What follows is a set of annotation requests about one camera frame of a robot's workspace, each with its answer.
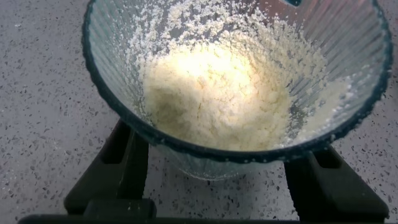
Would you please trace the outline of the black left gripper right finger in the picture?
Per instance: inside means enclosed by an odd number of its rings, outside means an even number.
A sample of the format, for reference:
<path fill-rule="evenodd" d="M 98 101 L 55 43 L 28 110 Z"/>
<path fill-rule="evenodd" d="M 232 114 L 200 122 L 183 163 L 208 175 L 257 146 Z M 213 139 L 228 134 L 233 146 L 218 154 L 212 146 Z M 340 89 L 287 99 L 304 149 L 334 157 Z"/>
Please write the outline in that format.
<path fill-rule="evenodd" d="M 389 216 L 386 203 L 331 146 L 284 168 L 301 222 L 383 222 Z"/>

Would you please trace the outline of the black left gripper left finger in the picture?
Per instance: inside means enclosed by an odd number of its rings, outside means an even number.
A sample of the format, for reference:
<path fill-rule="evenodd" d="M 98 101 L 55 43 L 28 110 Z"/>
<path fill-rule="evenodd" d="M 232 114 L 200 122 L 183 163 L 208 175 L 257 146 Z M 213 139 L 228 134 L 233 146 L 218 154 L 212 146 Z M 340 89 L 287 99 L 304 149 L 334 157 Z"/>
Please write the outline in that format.
<path fill-rule="evenodd" d="M 65 197 L 67 212 L 82 214 L 95 199 L 140 200 L 148 157 L 148 142 L 119 120 L 98 155 Z"/>

